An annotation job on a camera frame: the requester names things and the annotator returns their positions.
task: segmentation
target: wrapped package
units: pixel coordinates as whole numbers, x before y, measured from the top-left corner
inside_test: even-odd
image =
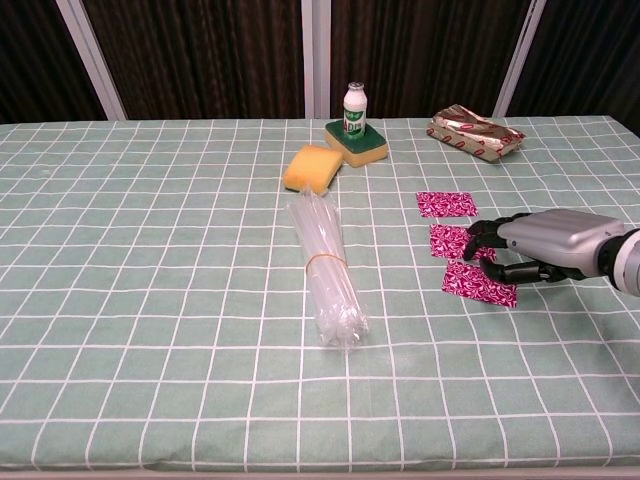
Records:
[[[348,349],[366,334],[368,322],[349,276],[337,209],[305,189],[289,212],[304,251],[321,340]]]
[[[498,161],[525,138],[522,132],[491,123],[461,105],[436,113],[427,134],[487,162]]]

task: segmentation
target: plastic bag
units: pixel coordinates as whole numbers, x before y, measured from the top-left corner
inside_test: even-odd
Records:
[[[349,275],[337,209],[307,189],[289,212],[304,251],[321,340],[350,348],[367,333],[368,322]]]

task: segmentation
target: gift-wrapped box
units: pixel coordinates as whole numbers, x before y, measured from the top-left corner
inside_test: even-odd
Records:
[[[491,123],[461,105],[436,113],[427,134],[487,162],[498,161],[525,138],[522,132]]]

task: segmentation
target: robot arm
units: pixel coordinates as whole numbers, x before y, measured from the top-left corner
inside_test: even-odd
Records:
[[[498,282],[557,282],[606,275],[618,290],[640,296],[640,229],[626,232],[618,219],[553,209],[481,220],[468,232],[471,240],[465,260],[482,246],[509,248],[532,259],[500,265],[481,258],[483,272]]]

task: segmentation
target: yellow sponge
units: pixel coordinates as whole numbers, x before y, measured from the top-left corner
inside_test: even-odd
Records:
[[[342,153],[330,148],[305,145],[293,157],[284,173],[284,186],[300,191],[310,187],[322,194],[342,165]]]

